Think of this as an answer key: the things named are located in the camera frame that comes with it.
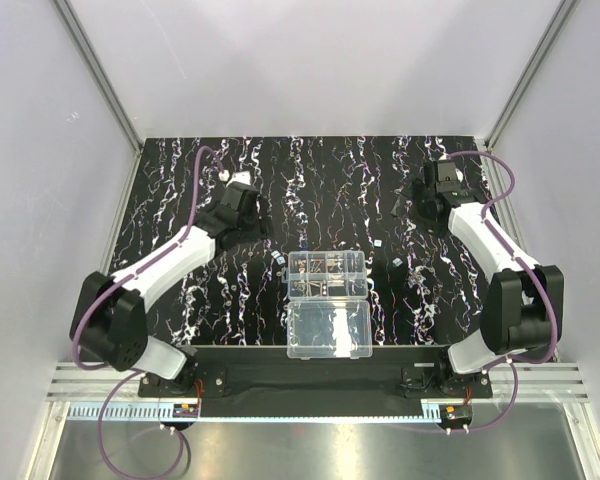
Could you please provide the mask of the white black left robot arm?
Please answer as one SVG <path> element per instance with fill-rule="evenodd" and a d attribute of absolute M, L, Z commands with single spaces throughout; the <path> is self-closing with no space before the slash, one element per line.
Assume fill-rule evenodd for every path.
<path fill-rule="evenodd" d="M 84 280 L 69 331 L 74 362 L 86 351 L 119 372 L 157 377 L 177 393 L 195 387 L 193 354 L 148 332 L 147 314 L 190 272 L 234 247 L 265 239 L 271 232 L 265 200 L 252 185 L 231 180 L 220 200 L 203 207 L 161 247 L 114 274 L 95 271 Z"/>

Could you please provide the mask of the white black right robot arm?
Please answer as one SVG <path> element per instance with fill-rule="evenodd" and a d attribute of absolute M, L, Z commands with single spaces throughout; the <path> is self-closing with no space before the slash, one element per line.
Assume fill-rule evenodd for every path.
<path fill-rule="evenodd" d="M 561 338 L 564 301 L 561 270 L 541 265 L 515 243 L 495 220 L 492 201 L 464 187 L 454 159 L 426 163 L 392 210 L 440 237 L 456 237 L 489 282 L 478 330 L 445 347 L 424 383 L 449 396 L 465 393 L 502 363 L 550 361 Z"/>

